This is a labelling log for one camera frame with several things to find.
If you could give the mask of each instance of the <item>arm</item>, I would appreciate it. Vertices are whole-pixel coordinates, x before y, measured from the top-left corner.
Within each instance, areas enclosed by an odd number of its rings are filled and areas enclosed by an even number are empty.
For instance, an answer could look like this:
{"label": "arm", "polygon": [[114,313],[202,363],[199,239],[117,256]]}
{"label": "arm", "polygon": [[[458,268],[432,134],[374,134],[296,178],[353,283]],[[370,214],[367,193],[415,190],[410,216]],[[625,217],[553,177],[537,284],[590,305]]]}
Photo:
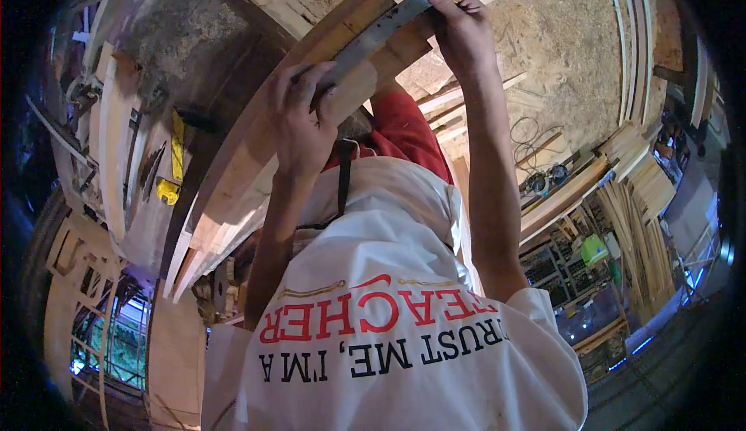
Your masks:
{"label": "arm", "polygon": [[326,115],[334,89],[309,113],[316,84],[333,63],[290,67],[270,81],[270,120],[279,166],[248,275],[244,329],[255,330],[293,257],[293,237],[316,177],[327,162],[336,124]]}
{"label": "arm", "polygon": [[478,0],[429,0],[443,57],[461,83],[469,126],[469,209],[474,266],[485,295],[508,301],[529,287],[518,262],[521,206],[492,27]]}

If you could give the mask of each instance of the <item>green plastic container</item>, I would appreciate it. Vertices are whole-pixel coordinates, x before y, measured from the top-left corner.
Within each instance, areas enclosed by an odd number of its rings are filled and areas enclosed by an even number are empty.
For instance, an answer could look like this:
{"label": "green plastic container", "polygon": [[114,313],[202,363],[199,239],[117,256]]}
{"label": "green plastic container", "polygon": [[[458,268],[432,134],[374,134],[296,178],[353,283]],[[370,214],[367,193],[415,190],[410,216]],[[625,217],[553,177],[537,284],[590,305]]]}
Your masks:
{"label": "green plastic container", "polygon": [[583,245],[580,246],[580,255],[586,266],[590,267],[609,256],[609,250],[603,244],[601,237],[594,233],[583,241]]}

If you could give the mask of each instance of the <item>yellow tool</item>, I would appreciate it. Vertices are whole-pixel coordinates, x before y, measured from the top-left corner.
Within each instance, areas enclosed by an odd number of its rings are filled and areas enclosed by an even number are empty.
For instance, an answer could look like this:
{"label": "yellow tool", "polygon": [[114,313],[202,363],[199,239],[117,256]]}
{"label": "yellow tool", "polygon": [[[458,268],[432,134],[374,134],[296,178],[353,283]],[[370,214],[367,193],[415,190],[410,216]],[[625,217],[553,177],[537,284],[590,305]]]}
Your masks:
{"label": "yellow tool", "polygon": [[[171,111],[171,118],[174,121],[174,133],[171,136],[171,173],[175,181],[182,182],[184,180],[184,122],[176,112],[176,109]],[[161,203],[168,204],[169,206],[176,204],[176,201],[179,199],[179,193],[181,192],[181,185],[175,184],[166,178],[158,177],[155,187]]]}
{"label": "yellow tool", "polygon": [[176,204],[176,201],[179,199],[179,192],[181,192],[181,185],[174,184],[163,177],[158,177],[155,187],[161,203],[168,204],[169,206]]}
{"label": "yellow tool", "polygon": [[171,110],[171,117],[174,121],[174,134],[171,136],[171,172],[175,181],[183,182],[184,121],[176,112],[176,109]]}

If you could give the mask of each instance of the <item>white t-shirt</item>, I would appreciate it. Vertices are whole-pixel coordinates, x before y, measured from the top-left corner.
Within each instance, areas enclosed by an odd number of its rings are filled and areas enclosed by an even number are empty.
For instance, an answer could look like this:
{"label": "white t-shirt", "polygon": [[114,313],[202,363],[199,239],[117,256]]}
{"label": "white t-shirt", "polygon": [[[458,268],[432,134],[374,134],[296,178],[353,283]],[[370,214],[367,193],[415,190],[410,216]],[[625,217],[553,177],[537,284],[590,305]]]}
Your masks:
{"label": "white t-shirt", "polygon": [[[338,177],[303,224],[336,214]],[[548,293],[460,283],[460,209],[420,165],[353,161],[345,214],[298,234],[253,335],[213,328],[203,429],[579,429],[586,384]]]}

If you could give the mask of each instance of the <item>left hand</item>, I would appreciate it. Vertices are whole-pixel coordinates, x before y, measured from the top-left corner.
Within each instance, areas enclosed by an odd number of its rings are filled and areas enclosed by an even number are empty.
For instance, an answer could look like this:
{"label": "left hand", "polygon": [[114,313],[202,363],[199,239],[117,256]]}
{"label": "left hand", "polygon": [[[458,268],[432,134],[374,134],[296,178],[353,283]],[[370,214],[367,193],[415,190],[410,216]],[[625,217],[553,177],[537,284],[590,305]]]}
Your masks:
{"label": "left hand", "polygon": [[336,139],[336,123],[330,118],[330,101],[336,87],[310,104],[316,85],[336,63],[301,64],[277,73],[270,81],[270,124],[277,147],[278,172],[293,180],[313,179],[326,165]]}

